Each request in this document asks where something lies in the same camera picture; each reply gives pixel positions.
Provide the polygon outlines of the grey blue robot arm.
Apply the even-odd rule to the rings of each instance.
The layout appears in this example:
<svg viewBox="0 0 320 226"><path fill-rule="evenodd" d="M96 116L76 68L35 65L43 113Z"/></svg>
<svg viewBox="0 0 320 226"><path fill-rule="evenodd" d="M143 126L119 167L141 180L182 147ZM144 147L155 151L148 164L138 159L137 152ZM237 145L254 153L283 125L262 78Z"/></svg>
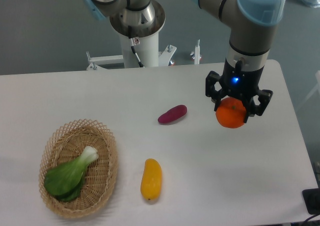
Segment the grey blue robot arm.
<svg viewBox="0 0 320 226"><path fill-rule="evenodd" d="M242 121L261 116L273 92L259 88L259 81L283 17L286 0L192 0L230 28L229 50L223 73L211 71L205 79L205 95L214 110L225 97L244 107ZM165 23L162 6L155 0L83 0L97 20L109 18L118 33L126 68L160 65L159 31Z"/></svg>

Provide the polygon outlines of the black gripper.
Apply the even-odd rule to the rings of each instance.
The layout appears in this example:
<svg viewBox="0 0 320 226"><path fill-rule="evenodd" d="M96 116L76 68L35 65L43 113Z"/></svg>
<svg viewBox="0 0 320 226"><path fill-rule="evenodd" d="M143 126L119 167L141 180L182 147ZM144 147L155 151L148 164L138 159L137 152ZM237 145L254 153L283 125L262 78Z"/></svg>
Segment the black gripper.
<svg viewBox="0 0 320 226"><path fill-rule="evenodd" d="M249 117L262 116L273 96L272 90L259 89L263 69L236 73L235 68L225 60L222 76L210 71L205 78L205 95L214 103L214 111L218 110L222 99L228 95L243 99L246 110L244 123L247 123ZM220 83L220 90L216 90L216 83Z"/></svg>

